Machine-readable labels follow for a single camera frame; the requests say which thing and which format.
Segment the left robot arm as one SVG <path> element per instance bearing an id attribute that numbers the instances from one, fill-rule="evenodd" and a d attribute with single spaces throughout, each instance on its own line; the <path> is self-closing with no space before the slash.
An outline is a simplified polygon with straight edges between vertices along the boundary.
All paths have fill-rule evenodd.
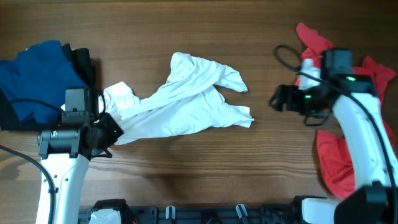
<path id="1" fill-rule="evenodd" d="M 88 87 L 66 89 L 60 122 L 38 136 L 44 173 L 37 223 L 78 221 L 81 191 L 91 159 L 110 158 L 109 147 L 123 133 L 105 111 L 102 91 Z"/>

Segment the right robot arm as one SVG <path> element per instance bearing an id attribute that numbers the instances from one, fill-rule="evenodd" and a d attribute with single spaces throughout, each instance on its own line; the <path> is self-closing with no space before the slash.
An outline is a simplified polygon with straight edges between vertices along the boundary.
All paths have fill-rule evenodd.
<path id="1" fill-rule="evenodd" d="M 348 49 L 322 52 L 320 67 L 311 60 L 300 66 L 284 61 L 278 45 L 275 58 L 300 79 L 298 86 L 280 85 L 269 104 L 276 111 L 294 111 L 326 123 L 334 116 L 343 131 L 354 170 L 355 191 L 336 200 L 301 198 L 300 223 L 397 223 L 397 158 L 381 118 L 381 102 L 369 76 L 357 75 Z"/>

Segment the white t-shirt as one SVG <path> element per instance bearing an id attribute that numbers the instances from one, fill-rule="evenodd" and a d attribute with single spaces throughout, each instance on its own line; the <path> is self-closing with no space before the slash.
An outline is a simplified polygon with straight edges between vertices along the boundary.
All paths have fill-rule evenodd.
<path id="1" fill-rule="evenodd" d="M 118 145 L 195 134 L 210 127 L 249 128 L 254 121 L 249 107 L 228 104 L 217 86 L 238 93 L 248 91 L 240 73 L 232 67 L 175 52 L 170 75 L 153 95 L 140 99 L 119 82 L 104 89 L 98 98 L 99 109 L 109 113 L 123 130 Z"/>

